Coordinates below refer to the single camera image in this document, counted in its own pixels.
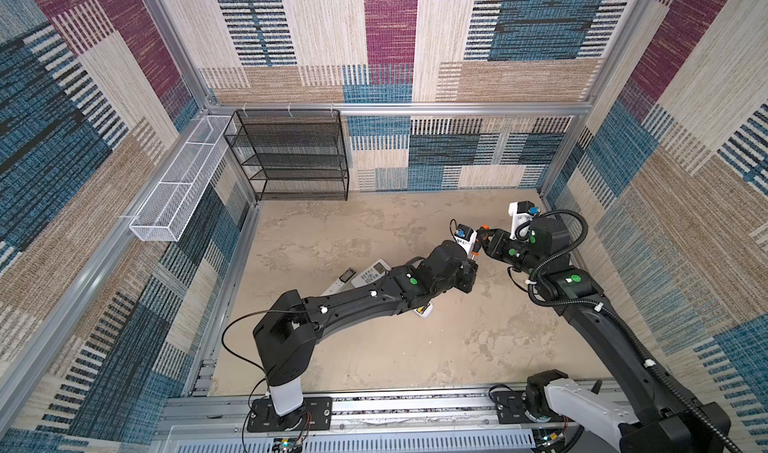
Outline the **orange black handle screwdriver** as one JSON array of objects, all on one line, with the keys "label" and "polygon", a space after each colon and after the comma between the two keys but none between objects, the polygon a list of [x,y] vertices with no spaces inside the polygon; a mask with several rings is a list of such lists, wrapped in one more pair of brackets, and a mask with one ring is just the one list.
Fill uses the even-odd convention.
[{"label": "orange black handle screwdriver", "polygon": [[482,225],[474,232],[474,241],[470,254],[472,260],[476,260],[481,250],[485,250],[485,244],[487,243],[489,235],[489,228],[487,225]]}]

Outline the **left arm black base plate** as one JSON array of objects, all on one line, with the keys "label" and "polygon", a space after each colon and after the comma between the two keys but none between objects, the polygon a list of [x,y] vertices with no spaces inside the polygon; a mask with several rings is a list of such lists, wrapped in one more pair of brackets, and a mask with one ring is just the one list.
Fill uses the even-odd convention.
[{"label": "left arm black base plate", "polygon": [[330,429],[332,412],[330,396],[306,397],[297,410],[284,416],[276,413],[269,397],[264,397],[251,404],[245,430],[247,433],[326,431]]}]

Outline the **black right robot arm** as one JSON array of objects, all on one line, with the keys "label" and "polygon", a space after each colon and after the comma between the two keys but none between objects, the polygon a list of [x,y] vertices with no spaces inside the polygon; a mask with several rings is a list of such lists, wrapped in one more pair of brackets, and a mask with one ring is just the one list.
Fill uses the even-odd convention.
[{"label": "black right robot arm", "polygon": [[543,415],[568,417],[619,452],[736,452],[731,420],[716,402],[702,403],[654,357],[611,305],[602,287],[570,263],[587,238],[585,218],[572,210],[540,213],[513,233],[481,227],[485,254],[527,274],[524,289],[574,328],[621,387],[631,410],[617,408],[568,378],[546,381]]}]

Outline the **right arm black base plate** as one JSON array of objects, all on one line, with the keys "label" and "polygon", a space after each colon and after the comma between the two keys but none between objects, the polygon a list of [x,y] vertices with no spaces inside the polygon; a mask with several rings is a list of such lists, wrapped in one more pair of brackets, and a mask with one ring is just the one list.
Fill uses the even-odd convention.
[{"label": "right arm black base plate", "polygon": [[529,401],[524,391],[491,388],[488,396],[495,407],[498,422],[502,425],[563,422],[561,415]]}]

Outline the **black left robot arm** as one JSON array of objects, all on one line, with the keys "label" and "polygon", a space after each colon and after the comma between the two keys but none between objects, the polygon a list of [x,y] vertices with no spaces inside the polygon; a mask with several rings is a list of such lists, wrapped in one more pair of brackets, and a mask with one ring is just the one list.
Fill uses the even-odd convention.
[{"label": "black left robot arm", "polygon": [[445,240],[427,257],[394,266],[357,288],[314,297],[302,297],[296,290],[283,293],[253,330],[276,415],[284,418],[304,409],[301,376],[325,337],[426,307],[451,289],[469,293],[477,271],[462,246]]}]

